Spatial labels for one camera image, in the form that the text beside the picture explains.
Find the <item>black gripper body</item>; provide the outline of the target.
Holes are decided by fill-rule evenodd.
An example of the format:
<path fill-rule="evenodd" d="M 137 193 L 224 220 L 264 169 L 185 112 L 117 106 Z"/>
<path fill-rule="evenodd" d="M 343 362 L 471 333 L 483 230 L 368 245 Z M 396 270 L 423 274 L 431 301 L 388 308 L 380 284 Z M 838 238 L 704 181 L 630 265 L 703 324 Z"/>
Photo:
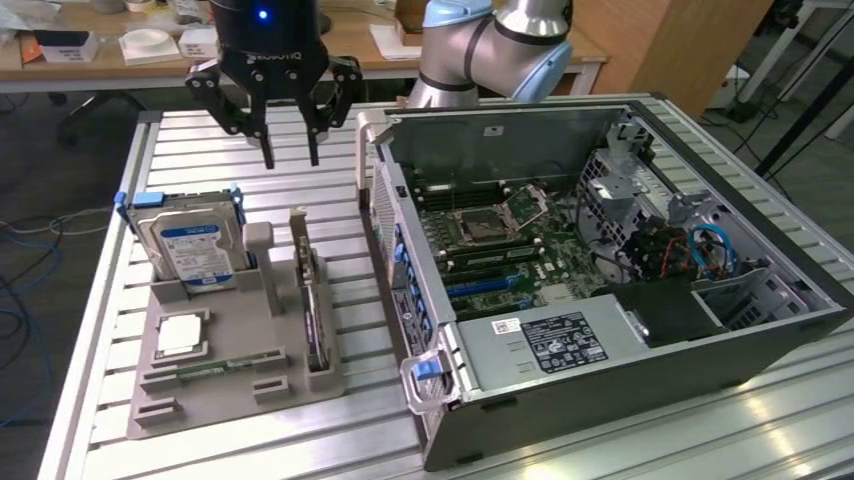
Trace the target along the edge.
<path fill-rule="evenodd" d="M 308 103 L 328 67 L 313 1 L 213 1 L 221 73 L 252 101 Z"/>

